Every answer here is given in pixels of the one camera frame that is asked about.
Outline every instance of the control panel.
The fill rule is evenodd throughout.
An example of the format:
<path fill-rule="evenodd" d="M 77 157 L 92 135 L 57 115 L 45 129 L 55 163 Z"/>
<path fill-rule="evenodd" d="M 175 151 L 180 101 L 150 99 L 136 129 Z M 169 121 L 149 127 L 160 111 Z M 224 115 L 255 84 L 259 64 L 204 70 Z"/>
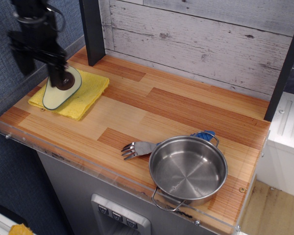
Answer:
<path fill-rule="evenodd" d="M 111 228 L 118 222 L 134 230 L 133 234 L 151 235 L 151 224 L 147 218 L 97 194 L 92 195 L 91 202 L 97 223 L 103 233 L 108 233 L 105 228 Z M 102 216 L 108 216 L 113 220 L 105 219 Z"/>

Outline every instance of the yellow sponge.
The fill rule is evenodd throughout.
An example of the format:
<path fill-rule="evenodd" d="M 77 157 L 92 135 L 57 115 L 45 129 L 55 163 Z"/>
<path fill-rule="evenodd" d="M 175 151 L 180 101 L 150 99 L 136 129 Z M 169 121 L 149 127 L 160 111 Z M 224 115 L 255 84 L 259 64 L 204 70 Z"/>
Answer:
<path fill-rule="evenodd" d="M 76 93 L 68 98 L 61 106 L 51 110 L 51 112 L 78 121 L 108 87 L 109 78 L 81 70 L 77 71 L 82 77 L 82 85 Z M 43 97 L 45 90 L 46 85 L 33 95 L 28 100 L 28 103 L 39 108 L 44 108 Z"/>
<path fill-rule="evenodd" d="M 17 224 L 11 227 L 9 235 L 34 235 L 34 233 L 24 224 Z"/>

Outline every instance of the blue fabric wall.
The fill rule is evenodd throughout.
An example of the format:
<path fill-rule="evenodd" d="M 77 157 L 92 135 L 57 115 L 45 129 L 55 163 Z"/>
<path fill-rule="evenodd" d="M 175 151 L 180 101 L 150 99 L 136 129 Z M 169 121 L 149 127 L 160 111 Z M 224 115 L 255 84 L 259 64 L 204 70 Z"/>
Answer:
<path fill-rule="evenodd" d="M 80 49 L 84 41 L 78 0 L 50 0 L 65 16 L 66 28 L 59 33 L 58 43 L 69 48 L 69 56 Z M 0 0 L 0 115 L 47 76 L 46 66 L 37 63 L 37 71 L 24 77 L 8 47 L 8 30 L 19 30 L 9 0 Z M 57 15 L 58 25 L 62 19 Z M 68 234 L 56 205 L 52 189 L 35 159 L 33 150 L 0 135 L 0 205 L 14 211 L 29 223 L 39 235 Z"/>

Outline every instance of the wooden countertop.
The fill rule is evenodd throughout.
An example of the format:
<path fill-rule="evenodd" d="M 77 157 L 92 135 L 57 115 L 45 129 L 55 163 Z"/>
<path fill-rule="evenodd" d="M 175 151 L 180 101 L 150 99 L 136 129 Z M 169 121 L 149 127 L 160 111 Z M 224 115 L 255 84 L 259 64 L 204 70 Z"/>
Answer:
<path fill-rule="evenodd" d="M 206 221 L 215 217 L 236 226 L 270 123 L 264 121 L 268 102 L 159 70 L 105 56 L 88 66 L 86 49 L 76 53 L 71 66 L 110 79 L 110 85 L 81 121 L 42 112 L 28 99 L 40 84 L 0 117 L 0 129 L 26 144 L 100 172 L 129 189 L 155 188 L 149 156 L 124 161 L 121 149 L 132 141 L 160 142 L 199 130 L 213 130 L 228 163 L 228 177 L 215 197 L 204 205 L 181 211 Z M 107 169 L 102 173 L 100 167 Z M 201 218 L 199 210 L 208 215 Z"/>

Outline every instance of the metal fork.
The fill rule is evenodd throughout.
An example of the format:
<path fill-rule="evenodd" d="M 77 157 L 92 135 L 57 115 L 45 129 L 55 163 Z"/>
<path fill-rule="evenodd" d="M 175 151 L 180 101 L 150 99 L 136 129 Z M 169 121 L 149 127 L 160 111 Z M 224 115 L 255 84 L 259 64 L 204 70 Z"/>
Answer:
<path fill-rule="evenodd" d="M 132 142 L 121 150 L 123 152 L 122 156 L 127 156 L 124 160 L 128 160 L 136 156 L 146 155 L 151 153 L 158 144 L 144 141 Z"/>
<path fill-rule="evenodd" d="M 210 141 L 214 135 L 214 131 L 199 131 L 197 133 L 191 134 L 191 136 L 196 136 L 207 141 Z M 123 153 L 122 156 L 127 156 L 124 158 L 124 160 L 128 160 L 137 156 L 146 155 L 151 153 L 158 144 L 160 143 L 150 143 L 144 141 L 132 142 L 121 150 Z"/>

